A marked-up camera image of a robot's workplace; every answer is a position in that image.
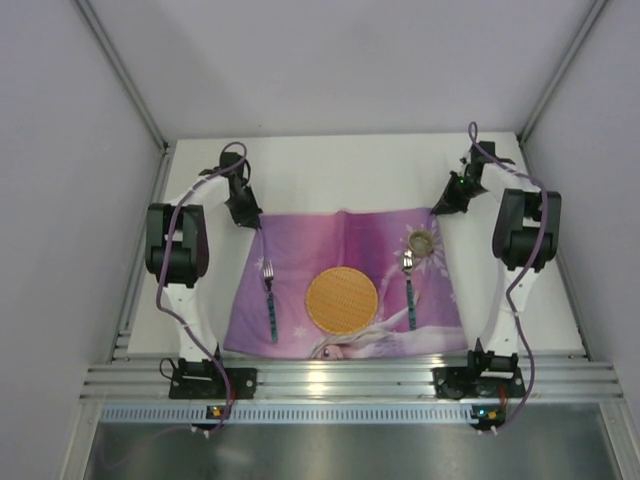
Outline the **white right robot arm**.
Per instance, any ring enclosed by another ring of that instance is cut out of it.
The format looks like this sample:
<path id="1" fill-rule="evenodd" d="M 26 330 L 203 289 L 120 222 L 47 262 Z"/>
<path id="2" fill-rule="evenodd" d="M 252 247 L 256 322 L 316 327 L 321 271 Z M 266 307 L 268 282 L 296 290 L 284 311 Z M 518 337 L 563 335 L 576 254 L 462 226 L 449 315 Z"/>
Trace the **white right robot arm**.
<path id="1" fill-rule="evenodd" d="M 484 193 L 498 203 L 491 240 L 498 280 L 493 312 L 476 348 L 486 356 L 513 360 L 524 345 L 520 314 L 540 271 L 557 253 L 562 197 L 518 171 L 512 160 L 497 157 L 490 141 L 473 141 L 461 164 L 450 173 L 432 212 L 465 213 L 471 200 Z"/>

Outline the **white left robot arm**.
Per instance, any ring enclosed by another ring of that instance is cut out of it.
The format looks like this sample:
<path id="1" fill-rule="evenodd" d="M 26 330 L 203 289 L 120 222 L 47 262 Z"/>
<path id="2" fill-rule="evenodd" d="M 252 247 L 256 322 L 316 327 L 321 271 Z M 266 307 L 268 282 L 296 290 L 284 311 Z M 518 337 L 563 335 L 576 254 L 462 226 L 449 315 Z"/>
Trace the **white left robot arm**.
<path id="1" fill-rule="evenodd" d="M 247 154 L 227 146 L 184 193 L 147 208 L 144 258 L 157 281 L 156 308 L 176 321 L 179 359 L 189 364 L 211 361 L 219 345 L 198 303 L 210 262 L 206 217 L 224 206 L 236 226 L 259 231 L 262 210 L 250 178 Z"/>

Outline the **small grey cup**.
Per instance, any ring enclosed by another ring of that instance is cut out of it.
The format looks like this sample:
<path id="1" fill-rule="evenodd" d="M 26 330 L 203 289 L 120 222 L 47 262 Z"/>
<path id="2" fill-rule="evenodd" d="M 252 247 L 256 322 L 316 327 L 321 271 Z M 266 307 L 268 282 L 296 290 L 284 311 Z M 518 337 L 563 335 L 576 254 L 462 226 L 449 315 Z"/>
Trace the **small grey cup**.
<path id="1" fill-rule="evenodd" d="M 407 248 L 416 258 L 427 258 L 435 250 L 436 240 L 428 230 L 415 230 L 407 239 Z"/>

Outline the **purple Frozen placemat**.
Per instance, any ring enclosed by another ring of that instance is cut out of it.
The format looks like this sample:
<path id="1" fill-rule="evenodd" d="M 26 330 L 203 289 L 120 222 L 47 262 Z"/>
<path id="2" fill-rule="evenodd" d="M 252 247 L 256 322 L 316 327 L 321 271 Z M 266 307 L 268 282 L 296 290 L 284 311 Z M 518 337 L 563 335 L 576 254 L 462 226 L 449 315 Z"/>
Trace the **purple Frozen placemat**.
<path id="1" fill-rule="evenodd" d="M 266 215 L 237 289 L 223 347 L 278 359 L 407 357 L 462 351 L 467 339 L 458 311 L 438 221 L 427 208 L 382 213 Z M 417 328 L 409 330 L 405 277 L 407 239 L 430 231 L 436 246 L 414 257 L 412 284 Z M 271 341 L 262 265 L 274 269 L 273 295 L 279 340 Z M 371 324 L 352 334 L 329 334 L 310 319 L 305 295 L 312 280 L 334 267 L 363 272 L 378 293 Z"/>

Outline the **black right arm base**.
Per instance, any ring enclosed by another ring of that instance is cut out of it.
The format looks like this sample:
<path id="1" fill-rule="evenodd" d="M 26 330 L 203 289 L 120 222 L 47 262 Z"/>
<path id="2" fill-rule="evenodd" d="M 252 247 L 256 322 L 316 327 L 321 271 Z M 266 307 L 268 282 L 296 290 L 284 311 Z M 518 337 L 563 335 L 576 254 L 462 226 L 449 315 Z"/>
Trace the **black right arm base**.
<path id="1" fill-rule="evenodd" d="M 448 400 L 523 398 L 526 393 L 517 353 L 485 350 L 479 339 L 464 366 L 433 370 L 436 397 Z"/>

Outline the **fork with teal handle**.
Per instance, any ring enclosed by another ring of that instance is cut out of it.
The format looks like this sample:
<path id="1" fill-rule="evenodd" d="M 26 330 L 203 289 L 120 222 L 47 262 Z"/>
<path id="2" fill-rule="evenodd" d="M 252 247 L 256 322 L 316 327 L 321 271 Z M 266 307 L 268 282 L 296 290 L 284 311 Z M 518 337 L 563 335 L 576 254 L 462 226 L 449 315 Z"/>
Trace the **fork with teal handle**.
<path id="1" fill-rule="evenodd" d="M 277 343 L 279 340 L 278 326 L 276 319 L 275 300 L 273 295 L 274 269 L 272 263 L 268 260 L 263 261 L 262 275 L 264 285 L 267 291 L 267 307 L 269 313 L 271 341 Z"/>

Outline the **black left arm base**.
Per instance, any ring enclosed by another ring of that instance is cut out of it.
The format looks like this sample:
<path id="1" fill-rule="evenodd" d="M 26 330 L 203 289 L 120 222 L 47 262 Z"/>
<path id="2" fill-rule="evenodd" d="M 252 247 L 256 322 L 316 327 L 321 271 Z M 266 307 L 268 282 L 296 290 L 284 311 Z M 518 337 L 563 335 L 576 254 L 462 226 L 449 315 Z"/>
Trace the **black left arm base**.
<path id="1" fill-rule="evenodd" d="M 159 371 L 170 382 L 169 398 L 173 400 L 249 400 L 258 384 L 255 368 L 224 367 L 220 372 L 210 360 L 164 358 Z"/>

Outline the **round wooden plate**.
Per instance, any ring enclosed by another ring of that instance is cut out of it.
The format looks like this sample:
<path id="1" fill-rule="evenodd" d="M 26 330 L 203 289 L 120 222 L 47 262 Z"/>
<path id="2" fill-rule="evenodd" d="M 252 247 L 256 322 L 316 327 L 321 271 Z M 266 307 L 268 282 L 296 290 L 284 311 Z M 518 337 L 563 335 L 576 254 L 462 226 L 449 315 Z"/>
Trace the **round wooden plate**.
<path id="1" fill-rule="evenodd" d="M 322 271 L 310 283 L 305 306 L 311 321 L 329 334 L 357 333 L 368 327 L 378 311 L 373 281 L 351 267 Z"/>

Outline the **spoon with teal handle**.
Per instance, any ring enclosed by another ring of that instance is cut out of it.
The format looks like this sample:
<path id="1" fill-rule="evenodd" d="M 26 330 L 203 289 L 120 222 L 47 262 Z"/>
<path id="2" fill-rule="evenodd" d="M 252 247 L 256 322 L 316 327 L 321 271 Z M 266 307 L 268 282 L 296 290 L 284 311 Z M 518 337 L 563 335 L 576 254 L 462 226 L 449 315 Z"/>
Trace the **spoon with teal handle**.
<path id="1" fill-rule="evenodd" d="M 415 331 L 417 328 L 414 289 L 412 284 L 413 267 L 414 267 L 413 253 L 409 249 L 406 249 L 402 254 L 401 271 L 405 277 L 408 322 L 409 322 L 410 331 Z"/>

